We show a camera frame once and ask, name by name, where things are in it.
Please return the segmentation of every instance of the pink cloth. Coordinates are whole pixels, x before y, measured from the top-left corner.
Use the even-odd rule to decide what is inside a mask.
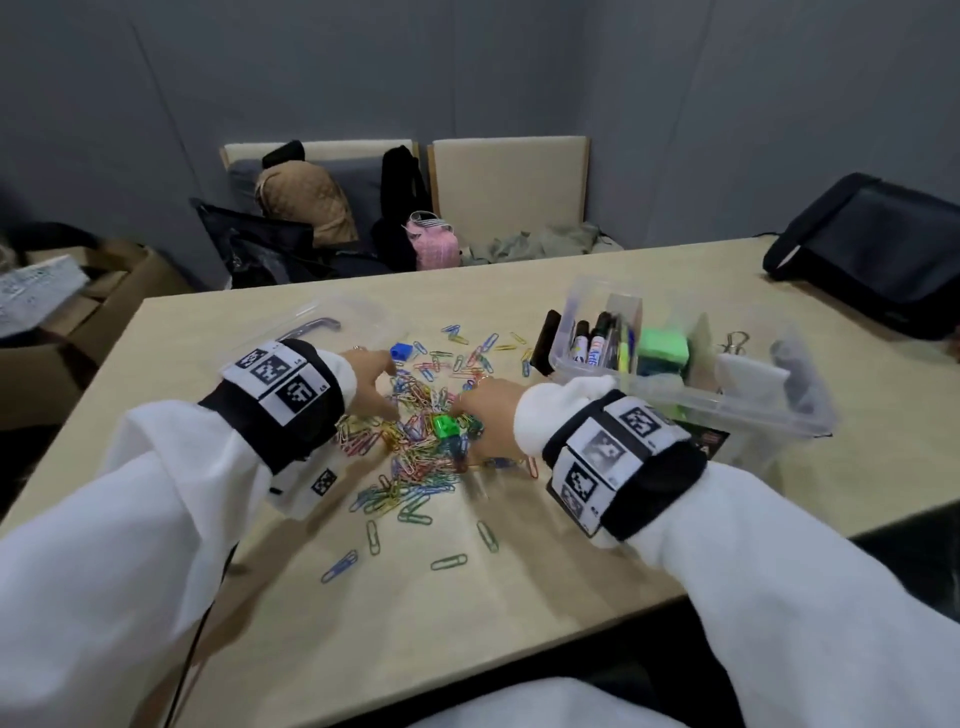
[[[453,227],[432,212],[414,212],[404,226],[407,238],[417,251],[417,270],[456,268],[460,245]]]

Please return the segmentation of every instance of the white sweatshirt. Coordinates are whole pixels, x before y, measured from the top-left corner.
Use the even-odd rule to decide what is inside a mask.
[[[341,357],[322,356],[349,405],[353,372]],[[603,378],[532,388],[516,413],[517,441],[539,454],[564,422],[558,413],[611,388]],[[330,451],[318,451],[312,465]],[[271,478],[247,443],[199,405],[164,401],[129,412],[102,474],[0,541],[0,725],[126,726],[150,687],[146,666],[210,604],[229,549],[268,489],[281,483],[277,505],[306,509],[309,498],[298,494],[310,480],[293,468]],[[710,464],[628,544],[686,587],[751,728],[960,721],[960,625],[753,476]],[[423,725],[678,723],[551,680]]]

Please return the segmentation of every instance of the gray cushion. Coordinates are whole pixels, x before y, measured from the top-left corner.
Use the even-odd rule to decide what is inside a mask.
[[[313,163],[329,172],[344,190],[360,241],[372,245],[373,223],[380,219],[380,171],[383,157],[330,159]],[[263,165],[259,159],[238,159],[228,168],[230,189],[241,212],[250,215],[262,214],[253,196],[256,180],[262,171]]]

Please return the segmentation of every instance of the green plastic block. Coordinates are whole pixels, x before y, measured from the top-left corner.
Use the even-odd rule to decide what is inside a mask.
[[[443,440],[447,437],[457,437],[460,434],[460,427],[449,415],[437,415],[433,418],[433,431],[438,440]]]
[[[690,358],[686,337],[669,328],[643,328],[640,330],[640,356],[669,361],[685,366]]]

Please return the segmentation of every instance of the tabletop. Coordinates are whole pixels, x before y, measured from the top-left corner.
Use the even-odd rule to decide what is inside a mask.
[[[362,295],[401,313],[407,341],[451,351],[440,329],[471,342],[513,331],[536,340],[549,308],[562,310],[578,275],[629,279],[646,297],[695,289],[761,303],[800,329],[832,393],[831,438],[788,449],[769,473],[786,497],[853,536],[960,497],[960,371],[941,344],[872,324],[802,285],[760,273],[769,239],[748,238],[617,254],[398,274],[151,299],[117,342],[0,533],[94,475],[117,418],[151,400],[198,400],[216,382],[215,352],[327,293]],[[493,352],[497,376],[522,379],[520,351]],[[348,488],[382,465],[358,462]],[[370,556],[365,517],[350,496],[305,522],[269,506],[241,542],[198,652],[178,726],[288,728],[328,724],[567,641],[682,593],[619,550],[591,546],[526,472],[484,473],[484,495],[460,488],[425,507],[430,526],[380,520]],[[476,522],[496,534],[489,552]],[[358,563],[320,576],[349,550]],[[461,567],[433,571],[464,553]],[[141,706],[153,725],[184,644]]]

